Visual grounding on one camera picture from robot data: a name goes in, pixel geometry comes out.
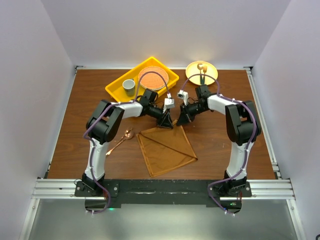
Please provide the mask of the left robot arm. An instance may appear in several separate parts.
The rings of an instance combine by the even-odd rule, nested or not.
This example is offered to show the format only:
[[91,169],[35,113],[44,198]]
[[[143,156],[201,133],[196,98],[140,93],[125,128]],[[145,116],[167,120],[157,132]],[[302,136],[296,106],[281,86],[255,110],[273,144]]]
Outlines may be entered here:
[[110,142],[115,138],[123,119],[150,116],[156,119],[160,128],[173,128],[170,109],[175,100],[168,93],[162,107],[155,105],[158,94],[146,89],[141,96],[135,96],[127,102],[109,102],[101,100],[86,123],[83,137],[89,140],[90,150],[87,167],[81,181],[92,196],[105,193],[105,161]]

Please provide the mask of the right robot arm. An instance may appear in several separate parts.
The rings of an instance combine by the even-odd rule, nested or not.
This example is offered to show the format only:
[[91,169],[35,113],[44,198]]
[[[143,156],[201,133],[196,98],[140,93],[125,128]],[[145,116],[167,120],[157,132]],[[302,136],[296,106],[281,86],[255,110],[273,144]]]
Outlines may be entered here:
[[247,164],[250,151],[261,134],[261,124],[252,101],[239,101],[212,93],[207,85],[195,89],[197,100],[189,103],[189,94],[180,90],[177,97],[183,100],[177,125],[182,126],[195,120],[195,116],[216,111],[225,116],[226,132],[231,141],[229,164],[224,172],[224,179],[209,185],[210,191],[221,195],[235,196],[247,183]]

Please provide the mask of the brown cloth napkin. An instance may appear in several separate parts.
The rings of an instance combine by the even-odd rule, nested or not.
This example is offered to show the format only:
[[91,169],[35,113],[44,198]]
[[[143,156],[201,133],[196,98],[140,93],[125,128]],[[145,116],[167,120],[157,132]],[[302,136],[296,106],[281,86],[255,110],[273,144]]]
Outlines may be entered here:
[[173,128],[154,127],[136,135],[150,177],[157,177],[187,164],[198,157],[182,126],[173,121]]

